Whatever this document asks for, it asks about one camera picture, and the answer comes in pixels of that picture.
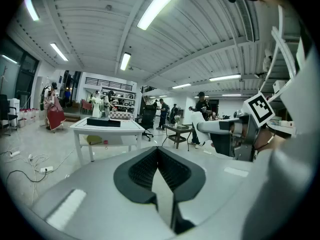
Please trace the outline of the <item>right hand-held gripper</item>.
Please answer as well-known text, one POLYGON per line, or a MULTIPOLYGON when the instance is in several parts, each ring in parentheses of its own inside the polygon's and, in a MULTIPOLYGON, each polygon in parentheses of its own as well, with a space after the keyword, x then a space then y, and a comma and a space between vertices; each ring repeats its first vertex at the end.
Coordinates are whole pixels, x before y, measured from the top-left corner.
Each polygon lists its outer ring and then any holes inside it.
POLYGON ((209 138, 215 151, 234 160, 251 162, 261 128, 275 116, 262 93, 243 102, 234 119, 201 121, 196 124, 199 140, 209 138))

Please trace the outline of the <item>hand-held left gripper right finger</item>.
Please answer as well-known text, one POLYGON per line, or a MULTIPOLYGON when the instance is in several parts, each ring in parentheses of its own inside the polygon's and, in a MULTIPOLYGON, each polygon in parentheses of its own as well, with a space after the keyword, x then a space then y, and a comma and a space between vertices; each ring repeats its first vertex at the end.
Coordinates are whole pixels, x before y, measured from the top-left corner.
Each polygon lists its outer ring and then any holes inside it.
POLYGON ((248 162, 158 147, 158 170, 172 192, 167 240, 240 240, 248 210, 236 193, 251 170, 248 162))

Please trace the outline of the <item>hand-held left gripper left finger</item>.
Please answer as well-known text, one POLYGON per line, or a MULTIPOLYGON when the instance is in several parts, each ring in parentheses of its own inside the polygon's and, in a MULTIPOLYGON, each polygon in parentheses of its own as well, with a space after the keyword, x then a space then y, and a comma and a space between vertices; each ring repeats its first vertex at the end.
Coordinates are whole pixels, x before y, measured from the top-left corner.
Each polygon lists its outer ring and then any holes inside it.
POLYGON ((158 213, 153 178, 146 185, 143 164, 136 177, 130 167, 150 148, 131 151, 82 166, 48 189, 31 210, 31 225, 47 240, 171 240, 175 233, 158 213))

